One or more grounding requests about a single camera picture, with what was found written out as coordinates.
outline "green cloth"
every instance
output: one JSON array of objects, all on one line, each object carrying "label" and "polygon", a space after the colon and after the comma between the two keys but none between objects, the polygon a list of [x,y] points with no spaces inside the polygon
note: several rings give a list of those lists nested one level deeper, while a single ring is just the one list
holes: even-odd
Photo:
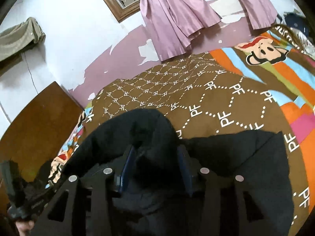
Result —
[{"label": "green cloth", "polygon": [[25,22],[0,33],[0,61],[32,48],[45,38],[37,21],[30,17]]}]

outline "wooden headboard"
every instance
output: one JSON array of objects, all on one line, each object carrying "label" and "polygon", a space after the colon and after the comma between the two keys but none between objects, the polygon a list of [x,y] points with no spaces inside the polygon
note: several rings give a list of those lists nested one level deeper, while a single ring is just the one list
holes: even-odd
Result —
[{"label": "wooden headboard", "polygon": [[[39,168],[53,159],[75,127],[82,109],[53,82],[14,119],[0,140],[0,162],[18,163],[22,177],[33,181]],[[9,202],[0,174],[0,213]]]}]

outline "white wall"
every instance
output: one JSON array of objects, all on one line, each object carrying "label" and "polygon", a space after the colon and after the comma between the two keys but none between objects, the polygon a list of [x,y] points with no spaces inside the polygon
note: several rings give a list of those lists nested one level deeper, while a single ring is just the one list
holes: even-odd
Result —
[{"label": "white wall", "polygon": [[[271,2],[280,14],[295,8],[300,11],[293,0]],[[140,12],[118,23],[103,0],[18,0],[0,25],[0,32],[28,17],[36,18],[46,33],[39,49],[26,52],[38,92],[54,80],[67,90],[76,88],[84,82],[85,69],[101,53],[144,25]],[[10,120],[37,95],[26,61],[24,58],[0,77],[0,102]],[[0,137],[7,127],[0,111]]]}]

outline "black fabric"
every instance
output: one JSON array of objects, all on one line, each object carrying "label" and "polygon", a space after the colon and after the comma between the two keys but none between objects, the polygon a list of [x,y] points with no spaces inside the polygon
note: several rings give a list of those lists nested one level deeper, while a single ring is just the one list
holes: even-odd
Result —
[{"label": "black fabric", "polygon": [[[92,132],[66,163],[62,177],[91,176],[133,144],[137,159],[129,186],[109,205],[113,235],[198,235],[204,196],[184,194],[176,157],[181,143],[218,176],[245,178],[246,187],[236,186],[238,191],[234,186],[220,190],[220,235],[238,235],[240,224],[250,226],[241,236],[288,234],[294,206],[281,133],[257,130],[179,140],[160,112],[135,109]],[[246,221],[239,221],[239,200]]]}]

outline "hand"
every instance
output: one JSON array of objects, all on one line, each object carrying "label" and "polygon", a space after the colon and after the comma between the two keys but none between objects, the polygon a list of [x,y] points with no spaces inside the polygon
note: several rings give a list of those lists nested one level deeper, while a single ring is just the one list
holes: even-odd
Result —
[{"label": "hand", "polygon": [[17,221],[15,225],[19,231],[19,236],[27,236],[34,227],[34,221]]}]

